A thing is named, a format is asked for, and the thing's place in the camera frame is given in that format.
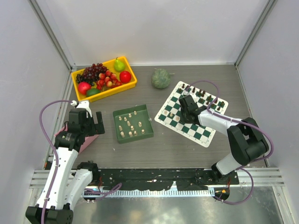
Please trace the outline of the green white chess board mat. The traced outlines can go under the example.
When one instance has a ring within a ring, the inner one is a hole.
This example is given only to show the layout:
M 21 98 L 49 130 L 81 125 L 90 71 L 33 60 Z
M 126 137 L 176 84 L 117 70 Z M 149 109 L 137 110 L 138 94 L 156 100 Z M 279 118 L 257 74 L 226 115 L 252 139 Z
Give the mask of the green white chess board mat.
M 196 142 L 203 147 L 209 147 L 216 131 L 210 127 L 199 126 L 194 124 L 185 124 L 182 121 L 176 121 L 176 117 L 180 117 L 180 103 L 179 99 L 182 98 L 183 92 L 189 84 L 179 81 L 174 87 L 169 97 L 164 102 L 163 106 L 155 116 L 155 121 L 163 126 L 179 133 L 180 135 Z M 194 101 L 201 106 L 208 106 L 209 103 L 216 97 L 204 90 L 191 86 L 187 90 L 193 97 Z M 228 107 L 228 101 L 218 98 L 210 110 L 215 110 L 220 114 L 224 114 Z

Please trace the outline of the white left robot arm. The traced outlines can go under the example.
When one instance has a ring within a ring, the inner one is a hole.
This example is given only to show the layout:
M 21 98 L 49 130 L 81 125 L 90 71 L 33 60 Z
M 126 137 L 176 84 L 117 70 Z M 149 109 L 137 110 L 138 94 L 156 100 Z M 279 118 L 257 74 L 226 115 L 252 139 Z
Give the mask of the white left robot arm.
M 25 216 L 32 224 L 70 224 L 73 210 L 85 187 L 100 180 L 100 171 L 92 161 L 78 165 L 70 181 L 72 166 L 86 137 L 104 134 L 102 113 L 96 112 L 97 123 L 84 108 L 69 112 L 67 131 L 61 131 L 55 140 L 55 158 L 47 182 L 35 206 L 29 206 Z

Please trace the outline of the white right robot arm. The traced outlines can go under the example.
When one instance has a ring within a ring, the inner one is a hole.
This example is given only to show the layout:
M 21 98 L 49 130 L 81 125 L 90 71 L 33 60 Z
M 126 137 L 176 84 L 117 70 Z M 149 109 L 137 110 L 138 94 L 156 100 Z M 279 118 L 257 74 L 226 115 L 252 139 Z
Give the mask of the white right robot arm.
M 191 95 L 179 99 L 180 120 L 186 124 L 210 127 L 227 136 L 230 153 L 212 166 L 211 178 L 222 184 L 228 175 L 268 152 L 269 145 L 253 118 L 235 119 L 201 106 Z

